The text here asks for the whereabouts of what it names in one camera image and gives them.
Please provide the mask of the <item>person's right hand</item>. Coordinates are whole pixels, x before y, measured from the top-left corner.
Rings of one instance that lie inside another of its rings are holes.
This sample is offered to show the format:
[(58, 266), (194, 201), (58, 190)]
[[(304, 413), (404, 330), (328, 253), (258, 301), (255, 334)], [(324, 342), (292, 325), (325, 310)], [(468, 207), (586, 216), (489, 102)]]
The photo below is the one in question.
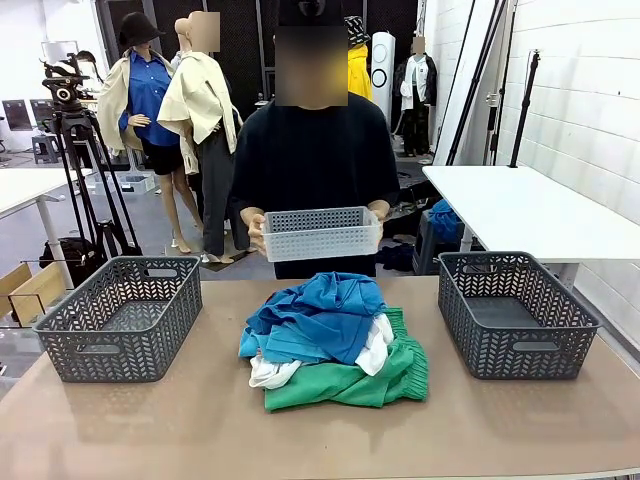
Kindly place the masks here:
[(251, 242), (251, 246), (263, 256), (266, 256), (266, 244), (264, 239), (263, 227), (265, 224), (265, 217), (256, 213), (253, 215), (248, 225), (248, 234)]

